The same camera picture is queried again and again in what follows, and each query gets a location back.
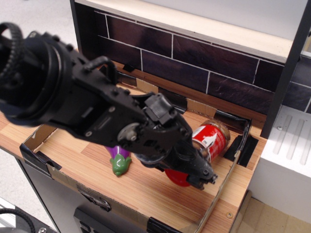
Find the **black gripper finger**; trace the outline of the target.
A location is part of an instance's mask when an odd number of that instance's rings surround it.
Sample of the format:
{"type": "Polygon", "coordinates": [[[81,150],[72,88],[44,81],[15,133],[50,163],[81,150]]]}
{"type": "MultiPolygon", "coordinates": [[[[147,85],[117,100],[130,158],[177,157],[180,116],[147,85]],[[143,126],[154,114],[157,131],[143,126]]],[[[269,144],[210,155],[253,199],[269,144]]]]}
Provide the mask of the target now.
{"type": "Polygon", "coordinates": [[[191,142],[178,142],[163,160],[161,169],[176,185],[199,190],[203,190],[205,184],[215,184],[218,178],[210,162],[191,142]]]}

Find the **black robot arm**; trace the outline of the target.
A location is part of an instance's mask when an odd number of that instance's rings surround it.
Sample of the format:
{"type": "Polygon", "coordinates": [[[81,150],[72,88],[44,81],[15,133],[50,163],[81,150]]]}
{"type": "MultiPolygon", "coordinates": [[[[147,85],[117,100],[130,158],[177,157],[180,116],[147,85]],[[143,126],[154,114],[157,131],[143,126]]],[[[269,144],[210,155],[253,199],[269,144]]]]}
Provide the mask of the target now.
{"type": "Polygon", "coordinates": [[[0,110],[17,125],[51,125],[95,144],[120,146],[150,168],[186,174],[203,189],[217,176],[192,144],[192,129],[162,94],[132,95],[117,87],[107,57],[88,60],[57,36],[3,22],[0,110]]]}

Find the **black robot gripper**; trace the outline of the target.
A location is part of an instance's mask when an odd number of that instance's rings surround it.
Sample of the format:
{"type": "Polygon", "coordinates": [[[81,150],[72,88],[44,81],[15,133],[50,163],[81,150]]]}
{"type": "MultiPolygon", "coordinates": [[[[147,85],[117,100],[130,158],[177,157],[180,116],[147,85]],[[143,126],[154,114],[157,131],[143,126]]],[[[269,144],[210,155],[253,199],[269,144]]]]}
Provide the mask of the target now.
{"type": "Polygon", "coordinates": [[[69,86],[52,118],[58,128],[99,145],[120,145],[147,168],[164,171],[166,155],[194,155],[192,130],[162,94],[133,96],[115,85],[106,57],[72,55],[69,86]]]}

